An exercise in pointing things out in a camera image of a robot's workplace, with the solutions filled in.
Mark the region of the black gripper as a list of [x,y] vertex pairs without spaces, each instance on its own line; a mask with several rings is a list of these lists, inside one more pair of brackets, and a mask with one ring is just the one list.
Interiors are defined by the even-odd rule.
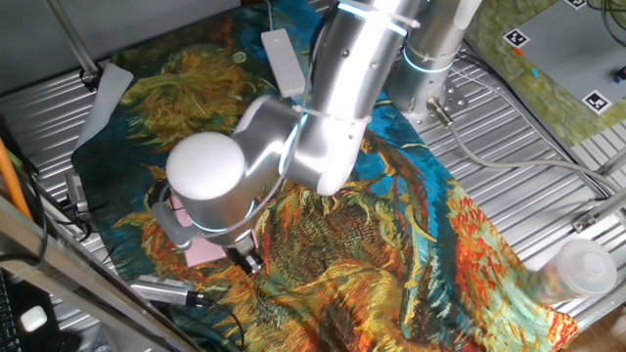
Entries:
[[254,246],[244,249],[228,246],[225,248],[225,253],[235,264],[241,266],[248,276],[252,276],[265,268],[265,261]]

